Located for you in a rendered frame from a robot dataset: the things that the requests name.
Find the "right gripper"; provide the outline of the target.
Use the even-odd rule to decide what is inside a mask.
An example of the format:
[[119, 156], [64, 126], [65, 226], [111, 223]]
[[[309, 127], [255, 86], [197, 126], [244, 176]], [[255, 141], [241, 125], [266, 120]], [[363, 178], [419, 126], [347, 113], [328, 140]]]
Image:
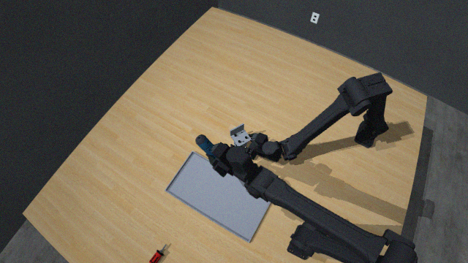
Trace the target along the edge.
[[[254, 134], [256, 134], [256, 133], [254, 133]], [[254, 134], [248, 134], [248, 135], [249, 135], [250, 137], [252, 137]], [[248, 148], [247, 148], [247, 147], [244, 147], [244, 146], [241, 146], [241, 147], [243, 147], [244, 150], [246, 151], [246, 153], [247, 153], [248, 155], [251, 155], [251, 159], [254, 160], [254, 158], [256, 157], [256, 154], [254, 154], [254, 151], [253, 151], [253, 149], [254, 149], [254, 147], [255, 147], [255, 144], [251, 141], [251, 144], [250, 144], [250, 146], [249, 146]]]

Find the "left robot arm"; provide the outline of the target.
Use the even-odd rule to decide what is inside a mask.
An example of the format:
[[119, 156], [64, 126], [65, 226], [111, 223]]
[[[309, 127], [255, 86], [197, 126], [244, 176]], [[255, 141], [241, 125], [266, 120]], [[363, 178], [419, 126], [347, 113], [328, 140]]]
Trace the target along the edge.
[[[257, 166], [243, 147], [229, 148], [221, 142], [211, 150], [220, 160], [217, 165], [232, 176], [234, 170], [251, 196], [283, 207], [305, 221], [290, 236], [289, 253], [303, 260], [315, 252], [343, 263], [418, 263], [412, 241], [390, 229], [379, 236], [352, 224], [298, 193], [272, 171]], [[380, 255], [384, 244], [388, 246], [385, 257]]]

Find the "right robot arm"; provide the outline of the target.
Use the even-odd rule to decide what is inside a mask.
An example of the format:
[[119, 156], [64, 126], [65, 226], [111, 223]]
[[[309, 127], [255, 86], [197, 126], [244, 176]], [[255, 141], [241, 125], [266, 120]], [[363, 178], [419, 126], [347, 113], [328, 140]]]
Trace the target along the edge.
[[350, 77], [337, 89], [340, 94], [336, 100], [313, 121], [289, 138], [280, 142], [271, 142], [268, 141], [266, 134], [254, 134], [252, 136], [252, 142], [255, 144], [254, 154], [263, 158], [266, 155], [267, 159], [275, 162], [278, 162], [283, 155], [285, 161], [291, 161], [296, 159], [297, 155], [315, 137], [346, 114], [351, 113], [352, 116], [359, 116], [365, 111], [364, 121], [361, 122], [356, 140], [371, 147], [377, 135], [389, 130], [388, 125], [384, 122], [384, 112], [386, 96], [393, 93], [392, 88], [385, 81], [382, 73], [378, 72], [358, 79]]

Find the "red screwdriver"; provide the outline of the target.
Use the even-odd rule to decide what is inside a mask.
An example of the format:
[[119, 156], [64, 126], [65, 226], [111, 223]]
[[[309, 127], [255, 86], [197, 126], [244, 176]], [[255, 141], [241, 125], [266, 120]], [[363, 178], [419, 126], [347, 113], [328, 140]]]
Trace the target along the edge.
[[[165, 245], [165, 246], [166, 246], [166, 245]], [[149, 261], [149, 263], [157, 263], [157, 262], [160, 260], [160, 258], [164, 255], [164, 254], [162, 253], [162, 251], [164, 250], [165, 246], [163, 247], [162, 250], [160, 250], [160, 251], [157, 250], [157, 251], [156, 251], [156, 253], [153, 255], [153, 257], [151, 258], [151, 260]]]

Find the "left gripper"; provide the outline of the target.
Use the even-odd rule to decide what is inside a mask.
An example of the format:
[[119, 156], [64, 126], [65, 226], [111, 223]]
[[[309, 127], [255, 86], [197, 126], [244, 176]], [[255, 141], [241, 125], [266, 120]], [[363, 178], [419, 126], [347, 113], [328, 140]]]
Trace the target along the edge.
[[[227, 145], [229, 148], [235, 147], [232, 144], [230, 144], [231, 146], [229, 146], [228, 144], [225, 143], [225, 145]], [[210, 164], [213, 166], [213, 169], [217, 171], [222, 177], [224, 177], [227, 173], [217, 165], [220, 162], [220, 160], [218, 158], [214, 159], [208, 154], [206, 154], [206, 156], [208, 157]], [[232, 170], [232, 174], [234, 175], [234, 170]]]

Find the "blue electric screwdriver barrel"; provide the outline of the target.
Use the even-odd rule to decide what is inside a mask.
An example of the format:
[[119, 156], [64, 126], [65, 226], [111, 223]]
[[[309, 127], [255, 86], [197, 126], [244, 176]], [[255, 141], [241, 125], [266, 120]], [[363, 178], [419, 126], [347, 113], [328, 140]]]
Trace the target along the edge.
[[195, 142], [205, 153], [214, 159], [216, 158], [215, 155], [211, 153], [211, 149], [214, 145], [205, 135], [200, 134], [197, 136]]

